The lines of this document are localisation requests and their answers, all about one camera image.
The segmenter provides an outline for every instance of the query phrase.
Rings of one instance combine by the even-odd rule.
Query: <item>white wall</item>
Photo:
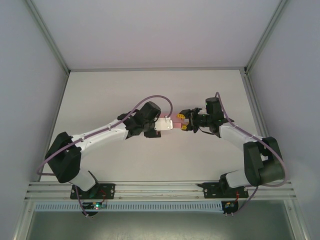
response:
[[[61,132],[85,133],[129,112],[150,95],[164,95],[174,113],[204,107],[219,91],[228,114],[256,134],[239,70],[72,72],[65,89],[53,139]],[[163,113],[163,99],[152,99]],[[243,168],[243,152],[202,132],[163,131],[161,138],[136,136],[93,151],[81,161],[99,181],[208,181]],[[50,172],[48,165],[44,172]],[[43,176],[42,181],[55,177]]]
[[[243,67],[280,0],[34,0],[70,69]]]
[[[308,229],[320,238],[320,1],[292,0],[252,71]]]
[[[9,240],[36,180],[65,74],[23,1],[1,1],[0,33],[0,238]]]

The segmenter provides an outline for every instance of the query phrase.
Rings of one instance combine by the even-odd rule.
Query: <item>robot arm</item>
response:
[[[54,156],[48,164],[60,183],[70,182],[82,191],[90,191],[89,195],[94,196],[99,190],[99,183],[91,172],[80,168],[81,159],[105,144],[126,140],[141,133],[146,138],[160,138],[161,131],[173,128],[171,119],[160,118],[160,114],[160,108],[149,101],[127,119],[125,117],[128,113],[124,113],[109,124],[86,133],[70,136],[62,132],[54,140],[45,158],[73,143]]]
[[[228,116],[225,118],[218,97],[207,98],[205,105],[206,113],[202,112],[201,108],[196,107],[192,110],[181,111],[177,117],[185,121],[188,120],[186,124],[182,124],[182,130],[196,133],[200,127],[208,127],[212,135],[227,140],[243,151],[244,167],[220,176],[219,187],[222,192],[240,186],[251,185],[257,187],[285,177],[285,171],[281,163],[266,148],[266,146],[269,146],[281,158],[278,143],[273,137],[253,137],[236,126]]]

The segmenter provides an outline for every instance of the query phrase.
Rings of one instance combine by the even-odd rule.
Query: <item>purple cable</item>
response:
[[[82,212],[84,213],[85,217],[88,217],[89,214],[86,212],[84,206],[82,205],[81,201],[80,201],[80,196],[79,196],[79,192],[78,192],[78,187],[75,186],[75,192],[76,192],[76,198],[78,199],[80,208],[82,209]]]
[[[145,99],[141,100],[141,101],[140,101],[137,105],[135,105],[135,107],[124,117],[124,119],[122,119],[122,120],[118,121],[117,123],[111,125],[110,128],[114,128],[114,127],[118,126],[119,124],[123,123],[125,120],[127,120],[127,119],[131,116],[131,114],[133,114],[133,113],[135,112],[135,110],[136,110],[142,103],[144,103],[146,100],[153,99],[153,98],[161,98],[161,99],[165,99],[165,100],[168,101],[168,103],[170,104],[170,112],[169,112],[169,114],[168,114],[167,117],[170,117],[171,114],[172,114],[172,112],[173,112],[173,110],[174,110],[174,107],[173,107],[172,102],[170,101],[170,99],[167,98],[166,96],[162,96],[162,95],[152,95],[152,96],[148,96],[148,97],[146,97]],[[93,137],[93,136],[95,136],[95,135],[97,135],[97,134],[100,134],[100,133],[103,133],[103,132],[105,132],[105,131],[108,131],[108,130],[109,130],[109,127],[106,127],[106,128],[101,129],[101,130],[99,130],[99,131],[93,132],[93,133],[91,133],[91,134],[89,134],[89,135],[86,135],[86,136],[84,137],[84,139],[80,138],[80,139],[78,139],[78,140],[76,140],[76,141],[74,141],[74,142],[71,142],[71,143],[69,143],[68,145],[60,148],[58,151],[56,151],[55,153],[53,153],[52,155],[50,155],[46,160],[44,160],[44,161],[40,164],[40,166],[39,166],[39,167],[37,168],[37,170],[36,170],[36,173],[37,173],[38,175],[40,175],[40,176],[55,176],[53,173],[42,173],[42,172],[41,172],[41,169],[44,167],[44,165],[45,165],[46,163],[48,163],[51,159],[53,159],[53,158],[54,158],[55,156],[57,156],[59,153],[63,152],[64,150],[66,150],[66,149],[68,149],[68,148],[70,148],[71,146],[73,146],[73,145],[75,145],[75,144],[77,144],[77,143],[80,143],[81,141],[83,141],[83,140],[85,140],[85,139],[91,138],[91,137]]]
[[[266,143],[264,143],[261,139],[257,138],[255,135],[252,135],[251,133],[247,132],[246,130],[243,130],[241,127],[238,127],[237,125],[235,125],[231,120],[230,118],[228,117],[228,114],[224,108],[224,105],[222,104],[222,100],[221,100],[221,97],[220,97],[220,93],[217,91],[215,93],[215,97],[219,98],[219,102],[220,102],[220,105],[221,105],[221,108],[222,108],[222,111],[225,115],[225,118],[228,120],[228,122],[235,128],[235,129],[238,129],[240,132],[244,133],[245,135],[249,136],[250,138],[253,138],[254,140],[258,141],[259,143],[261,143],[266,149],[268,149],[280,162],[281,166],[282,166],[282,169],[284,171],[284,179],[281,183],[278,183],[278,184],[263,184],[263,186],[266,186],[266,187],[271,187],[271,188],[276,188],[276,187],[281,187],[282,185],[286,184],[287,180],[288,180],[288,170],[287,170],[287,167],[284,163],[284,161],[281,159],[281,157],[270,147],[268,146]]]
[[[255,188],[251,196],[242,204],[242,206],[238,209],[238,211],[234,212],[233,214],[228,214],[228,215],[237,215],[240,211],[242,211],[244,208],[247,207],[248,203],[250,200],[255,196],[256,192],[258,191],[258,186]]]

